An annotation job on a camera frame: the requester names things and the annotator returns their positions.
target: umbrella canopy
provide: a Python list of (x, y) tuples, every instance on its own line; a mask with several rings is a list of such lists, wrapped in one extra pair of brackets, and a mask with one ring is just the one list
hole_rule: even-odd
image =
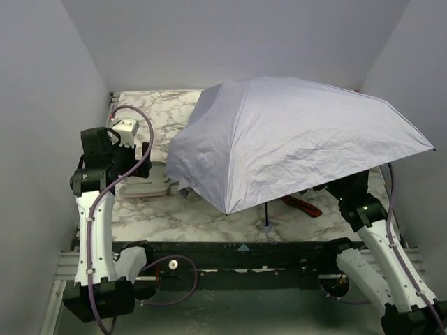
[(429, 149), (384, 100), (258, 77), (202, 92), (166, 175), (229, 214)]

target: open umbrella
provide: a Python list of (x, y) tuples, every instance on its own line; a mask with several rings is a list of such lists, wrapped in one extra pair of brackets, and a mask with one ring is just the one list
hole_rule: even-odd
[(429, 149), (384, 100), (258, 77), (202, 92), (166, 175), (229, 214)]

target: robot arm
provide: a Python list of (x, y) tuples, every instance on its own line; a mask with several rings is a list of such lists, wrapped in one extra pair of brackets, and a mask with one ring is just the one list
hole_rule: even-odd
[[(88, 295), (89, 274), (93, 281), (99, 315), (102, 318), (116, 317), (133, 312), (134, 281), (140, 270), (153, 260), (152, 250), (142, 242), (122, 250), (115, 261), (111, 231), (115, 189), (112, 188), (96, 206), (89, 246), (91, 270), (88, 270), (87, 266), (87, 224), (90, 208), (101, 191), (138, 162), (135, 159), (134, 143), (137, 130), (136, 120), (114, 118), (112, 128), (93, 128), (81, 132), (84, 154), (70, 180), (78, 204), (80, 257), (75, 287), (64, 291), (63, 302), (83, 322), (95, 319)], [(143, 154), (148, 147), (148, 143), (143, 143)], [(147, 159), (132, 175), (147, 178), (150, 168), (151, 163)]]
[[(338, 250), (337, 266), (377, 308), (386, 334), (435, 334), (440, 325), (434, 313), (445, 324), (447, 301), (437, 299), (399, 244), (390, 245), (387, 213), (380, 201), (367, 193), (367, 180), (368, 171), (364, 171), (333, 181), (324, 188), (339, 200), (342, 216), (371, 251), (385, 278), (363, 260), (359, 250), (348, 246)], [(391, 234), (393, 241), (397, 241), (393, 228)], [(397, 249), (406, 269), (393, 249)], [(418, 289), (407, 272), (418, 283)]]

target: gray wall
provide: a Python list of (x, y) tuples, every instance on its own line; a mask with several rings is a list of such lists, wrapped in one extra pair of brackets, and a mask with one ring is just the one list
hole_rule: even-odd
[(437, 148), (395, 164), (396, 216), (447, 299), (447, 1), (413, 0), (362, 92), (392, 103)]
[(68, 180), (106, 89), (59, 0), (0, 3), (0, 328), (37, 334), (77, 224)]
[(258, 75), (357, 89), (409, 0), (62, 0), (111, 91)]

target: red and black object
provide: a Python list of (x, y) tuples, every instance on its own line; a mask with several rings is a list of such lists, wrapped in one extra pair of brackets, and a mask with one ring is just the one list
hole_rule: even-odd
[(284, 204), (295, 207), (300, 211), (303, 211), (311, 218), (318, 218), (323, 213), (320, 209), (318, 209), (314, 205), (309, 204), (308, 202), (302, 201), (300, 199), (297, 199), (291, 195), (286, 195), (285, 197), (282, 197), (281, 200)]

